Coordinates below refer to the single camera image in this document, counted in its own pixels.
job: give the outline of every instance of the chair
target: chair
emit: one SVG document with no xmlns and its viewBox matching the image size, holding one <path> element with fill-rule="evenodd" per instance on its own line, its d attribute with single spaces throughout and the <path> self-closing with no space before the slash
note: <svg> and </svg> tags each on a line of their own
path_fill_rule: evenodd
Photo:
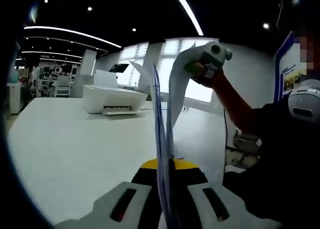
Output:
<svg viewBox="0 0 320 229">
<path fill-rule="evenodd" d="M 70 96 L 70 88 L 70 77 L 65 75 L 59 75 L 54 87 L 54 97 L 68 98 Z"/>
</svg>

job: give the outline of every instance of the hand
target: hand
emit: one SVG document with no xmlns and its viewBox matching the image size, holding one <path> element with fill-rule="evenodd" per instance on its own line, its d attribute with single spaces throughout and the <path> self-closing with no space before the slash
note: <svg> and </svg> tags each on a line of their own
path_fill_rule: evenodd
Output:
<svg viewBox="0 0 320 229">
<path fill-rule="evenodd" d="M 204 77 L 203 73 L 205 71 L 205 67 L 202 64 L 195 62 L 189 66 L 192 67 L 192 70 L 188 70 L 192 74 L 191 79 L 207 88 L 214 89 L 215 85 L 226 80 L 222 69 L 217 70 L 213 77 Z"/>
</svg>

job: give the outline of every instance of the led light strip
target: led light strip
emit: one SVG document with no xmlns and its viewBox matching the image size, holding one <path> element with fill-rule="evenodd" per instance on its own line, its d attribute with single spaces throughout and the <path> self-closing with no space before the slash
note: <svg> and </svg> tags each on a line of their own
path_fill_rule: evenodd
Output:
<svg viewBox="0 0 320 229">
<path fill-rule="evenodd" d="M 63 56 L 68 56 L 68 57 L 75 57 L 75 58 L 82 58 L 82 56 L 77 56 L 77 55 L 69 55 L 69 54 L 63 54 L 63 53 L 57 53 L 57 52 L 49 52 L 49 51 L 23 51 L 22 53 L 42 53 L 42 54 L 54 54 L 54 55 L 63 55 Z"/>
<path fill-rule="evenodd" d="M 47 61 L 59 61 L 59 62 L 65 62 L 65 63 L 81 64 L 80 62 L 76 62 L 76 61 L 69 61 L 69 60 L 57 60 L 57 59 L 47 59 L 47 58 L 40 58 L 40 60 L 47 60 Z"/>
<path fill-rule="evenodd" d="M 91 71 L 91 76 L 94 74 L 96 61 L 97 61 L 97 60 L 94 60 L 93 67 L 92 67 L 92 71 Z"/>
<path fill-rule="evenodd" d="M 204 33 L 202 32 L 200 25 L 195 17 L 195 14 L 193 13 L 193 11 L 191 10 L 188 2 L 186 0 L 179 0 L 179 2 L 181 3 L 181 5 L 183 6 L 184 10 L 186 11 L 186 13 L 188 14 L 189 18 L 191 19 L 196 31 L 198 32 L 199 36 L 203 36 Z"/>
<path fill-rule="evenodd" d="M 96 40 L 104 42 L 104 43 L 108 43 L 108 44 L 113 45 L 113 46 L 115 46 L 117 48 L 122 48 L 122 46 L 114 44 L 114 43 L 112 43 L 110 41 L 103 40 L 103 39 L 101 39 L 99 37 L 95 37 L 93 35 L 88 35 L 88 34 L 85 34 L 85 33 L 82 33 L 82 32 L 78 32 L 78 31 L 75 31 L 75 30 L 63 29 L 63 28 L 58 28 L 58 27 L 53 27 L 53 26 L 42 26 L 42 25 L 26 26 L 24 29 L 25 30 L 26 29 L 50 29 L 50 30 L 63 31 L 63 32 L 67 32 L 67 33 L 74 33 L 74 34 L 78 34 L 78 35 L 81 35 L 81 36 L 84 36 L 84 37 L 96 39 Z"/>
<path fill-rule="evenodd" d="M 28 38 L 44 38 L 44 39 L 47 38 L 46 36 L 25 36 L 24 38 L 27 38 L 27 37 Z M 50 40 L 57 40 L 57 41 L 62 41 L 62 42 L 74 43 L 74 44 L 82 45 L 82 46 L 85 46 L 85 47 L 88 47 L 88 48 L 97 49 L 96 46 L 87 45 L 87 44 L 80 43 L 80 42 L 77 42 L 77 41 L 72 41 L 72 40 L 60 39 L 60 38 L 55 38 L 55 37 L 50 37 Z M 99 51 L 103 51 L 103 52 L 108 53 L 107 50 L 104 50 L 102 48 L 99 48 Z"/>
</svg>

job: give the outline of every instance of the person's arm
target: person's arm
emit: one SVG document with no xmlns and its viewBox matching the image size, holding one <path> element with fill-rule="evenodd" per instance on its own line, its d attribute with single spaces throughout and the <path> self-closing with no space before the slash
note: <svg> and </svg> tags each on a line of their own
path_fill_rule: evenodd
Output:
<svg viewBox="0 0 320 229">
<path fill-rule="evenodd" d="M 222 70 L 214 75 L 210 87 L 217 94 L 235 126 L 244 133 L 256 135 L 257 126 L 254 110 L 237 93 Z"/>
</svg>

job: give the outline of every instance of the cable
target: cable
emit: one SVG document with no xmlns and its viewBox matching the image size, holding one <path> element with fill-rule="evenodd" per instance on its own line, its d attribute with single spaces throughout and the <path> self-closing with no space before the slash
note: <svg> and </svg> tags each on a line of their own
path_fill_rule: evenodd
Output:
<svg viewBox="0 0 320 229">
<path fill-rule="evenodd" d="M 226 119 L 226 109 L 224 109 L 224 108 L 223 108 L 223 117 L 224 117 L 224 126 L 225 126 L 225 148 L 227 148 L 228 127 L 227 127 L 227 119 Z"/>
<path fill-rule="evenodd" d="M 146 110 L 152 111 L 153 109 L 152 109 L 152 108 L 140 108 L 140 111 L 146 111 Z M 184 112 L 184 111 L 188 111 L 188 107 L 184 106 L 184 107 L 181 109 L 181 112 Z"/>
<path fill-rule="evenodd" d="M 153 109 L 152 108 L 140 108 L 140 110 L 141 111 L 145 111 L 145 110 L 150 110 L 150 111 L 152 111 Z"/>
<path fill-rule="evenodd" d="M 278 20 L 276 21 L 276 24 L 275 24 L 277 28 L 279 28 L 279 27 L 278 27 L 278 23 L 279 23 L 279 20 L 280 20 L 282 8 L 284 8 L 283 0 L 281 0 L 281 4 L 279 5 L 279 7 L 280 7 L 280 12 L 279 12 Z"/>
</svg>

